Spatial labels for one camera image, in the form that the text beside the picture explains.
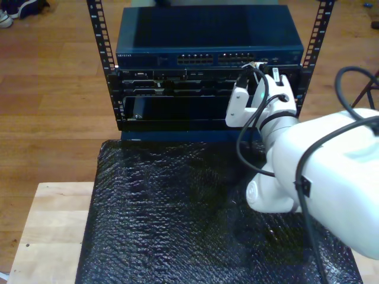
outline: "black metal frame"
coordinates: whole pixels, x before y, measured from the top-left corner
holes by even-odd
[[[376,72],[375,77],[379,77],[379,71]],[[363,98],[365,94],[367,94],[368,103],[370,104],[371,109],[375,109],[374,100],[372,99],[371,91],[379,90],[378,86],[374,86],[374,81],[369,81],[366,87],[362,90],[356,100],[352,103],[351,107],[354,108],[357,103]]]
[[[88,11],[91,16],[92,28],[94,29],[95,38],[99,50],[102,68],[107,81],[108,90],[114,110],[114,115],[119,130],[123,130],[123,124],[127,122],[124,106],[121,96],[121,83],[118,79],[117,69],[113,58],[111,43],[109,41],[109,33],[105,23],[104,10],[102,9],[101,0],[86,0]],[[326,28],[332,14],[335,0],[320,0],[319,9],[317,10],[316,19],[314,21],[312,35],[306,50],[303,62],[303,70],[301,72],[301,80],[298,92],[294,93],[297,102],[297,115],[300,115],[304,99],[307,95],[309,84],[316,67],[317,58],[320,54],[321,46],[326,34]]]

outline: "wooden table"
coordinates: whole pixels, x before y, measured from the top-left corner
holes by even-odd
[[[93,186],[93,182],[39,184],[8,283],[75,282]],[[379,283],[379,261],[353,253],[364,283]]]

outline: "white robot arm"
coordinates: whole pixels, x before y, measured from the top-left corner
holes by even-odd
[[[298,163],[307,149],[322,137],[355,121],[346,111],[300,123],[287,78],[281,86],[266,75],[268,98],[285,94],[287,102],[273,100],[256,122],[266,148],[262,168],[275,177],[258,173],[249,183],[246,199],[259,212],[301,212],[296,185]],[[242,127],[264,99],[261,80],[250,107],[245,88],[235,86],[226,123]],[[355,110],[363,118],[378,111]],[[358,253],[379,259],[379,137],[367,126],[349,130],[318,148],[302,171],[308,211],[342,242]]]

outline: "shoe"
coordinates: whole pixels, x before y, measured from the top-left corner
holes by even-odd
[[[3,10],[0,10],[0,28],[8,28],[12,24],[13,20]]]
[[[18,0],[2,0],[1,8],[12,19],[18,18]]]
[[[1,6],[12,19],[37,15],[44,7],[50,7],[46,0],[2,0]]]
[[[38,15],[45,7],[50,7],[46,0],[19,0],[18,17],[23,19],[29,15]]]

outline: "bubble wrap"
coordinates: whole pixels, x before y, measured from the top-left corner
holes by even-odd
[[[248,207],[253,176],[231,143],[105,142],[75,283],[321,283],[302,215]],[[314,227],[329,283],[362,283]]]

